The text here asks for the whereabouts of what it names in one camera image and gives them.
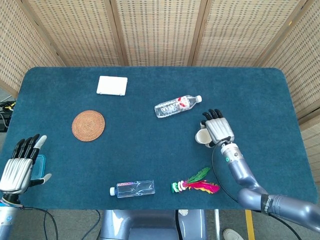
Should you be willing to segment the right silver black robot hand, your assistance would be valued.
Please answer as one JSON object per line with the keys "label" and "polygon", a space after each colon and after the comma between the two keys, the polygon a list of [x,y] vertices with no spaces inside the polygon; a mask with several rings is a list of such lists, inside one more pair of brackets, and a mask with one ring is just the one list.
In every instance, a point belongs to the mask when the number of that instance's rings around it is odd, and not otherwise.
{"label": "right silver black robot hand", "polygon": [[207,129],[211,139],[209,147],[221,146],[224,142],[234,142],[234,132],[219,109],[209,109],[202,115],[206,120],[202,120],[201,124]]}

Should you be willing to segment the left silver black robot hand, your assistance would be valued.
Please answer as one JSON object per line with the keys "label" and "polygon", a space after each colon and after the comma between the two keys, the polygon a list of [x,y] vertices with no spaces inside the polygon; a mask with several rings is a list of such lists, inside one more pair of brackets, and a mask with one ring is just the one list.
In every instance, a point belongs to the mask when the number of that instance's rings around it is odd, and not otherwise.
{"label": "left silver black robot hand", "polygon": [[48,173],[42,178],[31,179],[36,158],[46,140],[46,135],[36,134],[33,137],[21,139],[16,144],[0,179],[0,191],[3,194],[21,195],[28,188],[43,185],[52,177],[52,174]]}

